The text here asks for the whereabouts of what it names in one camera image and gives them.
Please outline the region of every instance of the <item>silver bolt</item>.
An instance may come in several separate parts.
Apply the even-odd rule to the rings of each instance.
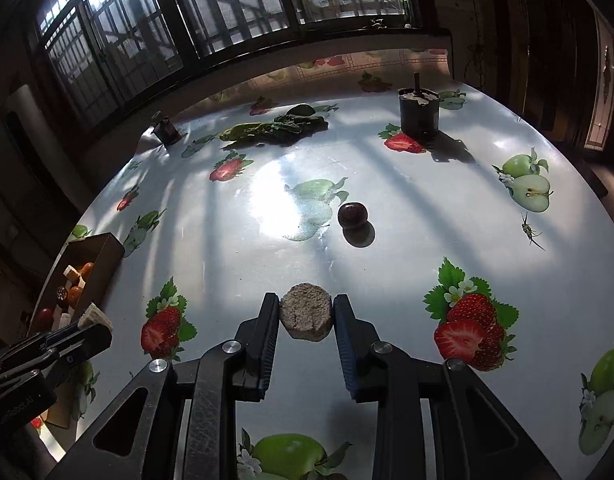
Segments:
[[[376,341],[372,345],[372,348],[377,354],[388,354],[393,350],[393,347],[385,341]]]
[[[447,367],[453,372],[459,372],[463,368],[465,368],[465,363],[461,361],[458,357],[452,357],[447,360]]]
[[[149,363],[149,370],[154,372],[155,374],[161,373],[161,371],[166,370],[169,366],[169,363],[164,359],[154,359],[151,363]]]
[[[234,339],[223,343],[223,352],[226,354],[235,354],[236,352],[239,352],[241,348],[241,343],[239,341],[235,341]]]

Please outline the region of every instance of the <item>round beige object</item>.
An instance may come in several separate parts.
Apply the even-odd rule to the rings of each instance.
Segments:
[[[331,296],[311,283],[294,285],[280,302],[280,321],[294,339],[321,341],[333,325]]]

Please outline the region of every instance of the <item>table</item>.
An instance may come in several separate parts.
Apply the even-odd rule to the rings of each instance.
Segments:
[[[178,296],[178,306],[186,302],[181,338],[190,339],[177,352],[183,361],[232,338],[242,320],[257,315],[264,293],[282,297],[310,282],[332,296],[348,294],[356,316],[372,322],[383,340],[442,362],[433,338],[438,322],[423,298],[439,285],[446,257],[465,278],[484,278],[495,298],[519,313],[508,330],[516,335],[514,360],[479,372],[481,378],[564,479],[585,478],[614,436],[613,427],[590,455],[579,449],[581,373],[591,380],[596,362],[614,348],[614,226],[577,171],[525,121],[468,86],[448,81],[434,90],[457,88],[465,104],[440,110],[444,136],[436,152],[389,149],[397,131],[386,125],[398,126],[399,105],[388,91],[315,98],[309,104],[337,108],[325,113],[328,130],[290,147],[239,149],[227,166],[218,164],[228,156],[227,143],[203,137],[272,120],[290,105],[255,118],[249,106],[236,107],[178,124],[188,133],[184,140],[134,157],[80,221],[94,234],[111,232],[120,241],[130,235],[127,248],[137,247],[129,248],[108,290],[104,309],[114,339],[92,359],[100,372],[97,393],[78,434],[149,362],[141,327],[146,312],[153,314],[159,301],[165,306],[172,277],[185,298]],[[532,147],[548,162],[548,173],[536,171],[553,191],[546,211],[527,218],[542,233],[535,241],[544,250],[529,242],[522,228],[527,211],[492,168]],[[314,179],[330,181],[316,213],[292,195]],[[341,199],[367,207],[375,231],[368,246],[343,236],[336,222]],[[483,292],[483,282],[473,282]],[[159,299],[149,303],[152,298]],[[514,311],[500,308],[506,323],[513,321]],[[313,343],[279,330],[271,387],[262,403],[238,405],[239,434],[240,428],[252,443],[271,434],[306,434],[329,453],[349,441],[336,471],[353,480],[371,477],[375,406],[349,398],[333,333]]]

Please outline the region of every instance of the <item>white flower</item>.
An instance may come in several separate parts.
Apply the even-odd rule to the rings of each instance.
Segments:
[[[509,186],[509,184],[514,183],[514,177],[511,175],[504,174],[504,173],[500,173],[498,175],[498,180],[500,180],[503,184],[505,184],[505,186]]]
[[[445,301],[449,303],[449,307],[452,308],[458,302],[458,300],[463,297],[463,294],[464,291],[462,288],[455,288],[455,286],[452,285],[449,287],[449,292],[446,292],[443,298],[445,298]]]
[[[246,449],[241,450],[241,455],[236,458],[239,480],[249,480],[263,472],[260,460],[252,458]]]
[[[462,282],[458,282],[458,288],[462,288],[465,294],[471,294],[472,292],[476,292],[478,287],[474,285],[472,280],[465,280]]]
[[[168,298],[168,300],[160,300],[156,307],[156,312],[165,310],[168,306],[177,306],[177,304],[178,304],[177,296],[172,296],[171,298]]]
[[[580,400],[580,414],[584,419],[588,418],[588,414],[596,402],[594,391],[583,390],[583,398]]]

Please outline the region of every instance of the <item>dark red ball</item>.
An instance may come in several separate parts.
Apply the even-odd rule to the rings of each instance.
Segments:
[[[343,229],[355,229],[367,223],[367,209],[359,202],[349,202],[338,208],[338,223]]]

